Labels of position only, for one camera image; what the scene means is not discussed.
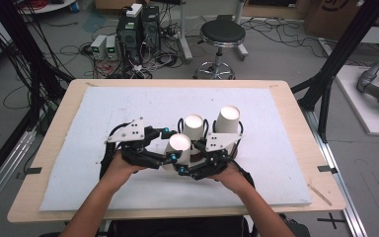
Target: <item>human hand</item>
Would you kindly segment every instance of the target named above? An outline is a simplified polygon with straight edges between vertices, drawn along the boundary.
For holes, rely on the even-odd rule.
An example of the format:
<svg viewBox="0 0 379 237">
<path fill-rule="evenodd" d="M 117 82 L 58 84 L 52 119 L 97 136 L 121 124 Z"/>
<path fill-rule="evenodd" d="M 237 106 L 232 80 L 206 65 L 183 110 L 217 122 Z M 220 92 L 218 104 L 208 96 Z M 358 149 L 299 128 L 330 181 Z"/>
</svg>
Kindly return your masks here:
<svg viewBox="0 0 379 237">
<path fill-rule="evenodd" d="M 251 187 L 239 169 L 231 163 L 228 164 L 227 168 L 220 174 L 213 175 L 209 178 L 220 181 L 224 187 L 231 190 L 235 194 L 247 187 Z"/>
<path fill-rule="evenodd" d="M 109 192 L 115 193 L 133 173 L 144 169 L 146 168 L 128 164 L 122 159 L 121 151 L 117 151 L 106 173 L 101 178 L 100 184 Z"/>
</svg>

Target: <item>white cup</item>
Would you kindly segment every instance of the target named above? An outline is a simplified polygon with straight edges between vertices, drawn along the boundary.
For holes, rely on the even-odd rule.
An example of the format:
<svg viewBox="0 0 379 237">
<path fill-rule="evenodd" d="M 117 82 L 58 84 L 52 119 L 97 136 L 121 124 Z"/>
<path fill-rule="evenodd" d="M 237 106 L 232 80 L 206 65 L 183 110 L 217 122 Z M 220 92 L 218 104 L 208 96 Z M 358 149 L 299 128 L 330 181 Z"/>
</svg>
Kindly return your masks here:
<svg viewBox="0 0 379 237">
<path fill-rule="evenodd" d="M 190 138 L 187 137 L 185 134 L 174 134 L 169 138 L 168 145 L 166 146 L 165 153 L 171 152 L 171 151 L 179 151 L 182 150 L 183 154 L 181 154 L 181 157 L 178 159 L 177 164 L 180 165 L 189 165 L 190 164 Z M 173 164 L 168 164 L 162 166 L 166 171 L 174 172 L 174 166 Z"/>
<path fill-rule="evenodd" d="M 217 133 L 238 133 L 240 112 L 234 106 L 226 106 L 220 110 L 214 129 Z"/>
<path fill-rule="evenodd" d="M 190 140 L 199 140 L 204 136 L 204 120 L 201 116 L 190 115 L 186 117 L 184 121 L 183 134 L 185 134 Z M 190 151 L 191 155 L 196 155 L 199 150 L 192 148 Z"/>
</svg>

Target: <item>electronic equipment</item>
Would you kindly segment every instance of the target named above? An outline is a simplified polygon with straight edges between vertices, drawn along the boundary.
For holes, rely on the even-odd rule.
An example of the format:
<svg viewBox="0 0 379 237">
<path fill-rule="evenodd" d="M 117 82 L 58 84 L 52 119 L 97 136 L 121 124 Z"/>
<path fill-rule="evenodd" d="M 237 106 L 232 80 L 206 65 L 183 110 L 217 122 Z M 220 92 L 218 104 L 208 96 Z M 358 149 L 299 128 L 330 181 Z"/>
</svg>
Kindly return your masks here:
<svg viewBox="0 0 379 237">
<path fill-rule="evenodd" d="M 118 60 L 119 46 L 116 41 L 116 36 L 107 36 L 107 55 L 108 59 L 112 61 Z"/>
<path fill-rule="evenodd" d="M 159 7 L 147 6 L 143 8 L 142 22 L 144 29 L 144 41 L 146 48 L 151 52 L 161 49 L 160 41 L 160 24 L 159 24 Z"/>
<path fill-rule="evenodd" d="M 91 50 L 96 60 L 104 60 L 107 56 L 107 36 L 97 36 L 91 44 Z"/>
<path fill-rule="evenodd" d="M 137 17 L 119 17 L 116 34 L 118 35 L 121 56 L 125 64 L 140 65 L 144 52 L 141 13 Z"/>
<path fill-rule="evenodd" d="M 249 0 L 249 5 L 294 7 L 296 0 Z"/>
</svg>

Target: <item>black metal frame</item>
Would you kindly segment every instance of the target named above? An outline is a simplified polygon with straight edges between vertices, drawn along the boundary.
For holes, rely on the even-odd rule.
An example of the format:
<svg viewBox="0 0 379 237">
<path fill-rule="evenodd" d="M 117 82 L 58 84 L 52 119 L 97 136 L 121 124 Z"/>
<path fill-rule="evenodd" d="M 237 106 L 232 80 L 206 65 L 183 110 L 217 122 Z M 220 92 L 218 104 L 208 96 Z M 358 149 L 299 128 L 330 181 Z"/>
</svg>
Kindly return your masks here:
<svg viewBox="0 0 379 237">
<path fill-rule="evenodd" d="M 15 145 L 26 130 L 32 130 L 39 121 L 39 111 L 44 104 L 44 98 L 39 94 L 40 87 L 47 92 L 52 100 L 63 97 L 65 90 L 60 86 L 57 79 L 60 78 L 70 83 L 74 78 L 58 68 L 52 66 L 42 55 L 35 39 L 28 30 L 23 18 L 17 11 L 13 1 L 0 0 L 0 22 L 15 46 L 26 59 L 31 69 L 31 107 L 17 128 L 0 149 L 0 168 L 11 153 Z"/>
<path fill-rule="evenodd" d="M 314 111 L 316 103 L 322 98 L 318 132 L 325 143 L 328 142 L 326 126 L 332 83 L 378 17 L 379 0 L 365 0 L 322 69 L 314 77 L 291 88 L 293 94 L 309 88 L 304 97 L 298 100 L 299 106 L 306 111 Z"/>
</svg>

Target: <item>floor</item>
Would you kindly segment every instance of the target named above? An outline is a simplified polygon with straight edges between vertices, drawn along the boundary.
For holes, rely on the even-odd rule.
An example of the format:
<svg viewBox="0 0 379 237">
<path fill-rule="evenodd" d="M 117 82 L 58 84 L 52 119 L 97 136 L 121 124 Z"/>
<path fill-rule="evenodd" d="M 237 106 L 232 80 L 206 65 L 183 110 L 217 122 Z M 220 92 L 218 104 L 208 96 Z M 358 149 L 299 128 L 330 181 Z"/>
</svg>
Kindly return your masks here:
<svg viewBox="0 0 379 237">
<path fill-rule="evenodd" d="M 112 34 L 116 26 L 116 15 L 97 13 L 89 8 L 73 14 L 68 10 L 40 15 L 42 29 L 57 56 L 76 78 L 91 78 L 92 67 L 88 58 L 77 55 L 77 47 L 99 34 Z M 202 18 L 188 20 L 188 36 L 197 36 Z M 237 53 L 226 50 L 223 60 L 236 71 L 236 78 L 241 80 L 284 80 L 290 86 L 315 75 L 325 63 L 326 57 L 318 43 L 303 34 L 301 22 L 257 21 L 252 23 L 254 29 L 248 30 L 244 42 L 249 56 L 240 60 Z M 279 35 L 275 28 L 279 25 Z M 276 40 L 291 41 L 286 44 Z M 162 68 L 154 72 L 153 78 L 190 79 L 196 67 L 203 61 L 214 57 L 215 48 L 207 44 L 197 44 L 199 38 L 188 37 L 193 54 L 191 63 L 184 63 L 179 68 Z M 376 45 L 363 44 L 347 64 L 369 65 L 379 60 Z M 27 109 L 27 90 L 17 80 L 16 74 L 4 55 L 0 56 L 0 147 L 21 120 Z M 295 95 L 301 98 L 303 92 Z M 328 140 L 337 160 L 341 174 L 357 208 L 368 236 L 379 237 L 379 136 L 367 135 L 355 113 L 342 93 L 339 85 L 334 83 L 328 119 Z M 6 219 L 8 210 L 22 184 L 17 174 L 22 172 L 28 159 L 34 155 L 42 135 L 25 156 L 20 167 L 14 173 L 5 189 L 0 194 L 0 236 L 39 236 L 39 234 L 60 231 L 64 223 L 14 224 Z M 318 221 L 318 218 L 343 220 L 341 212 L 287 213 L 289 218 L 305 224 L 312 236 L 350 236 L 345 223 Z"/>
</svg>

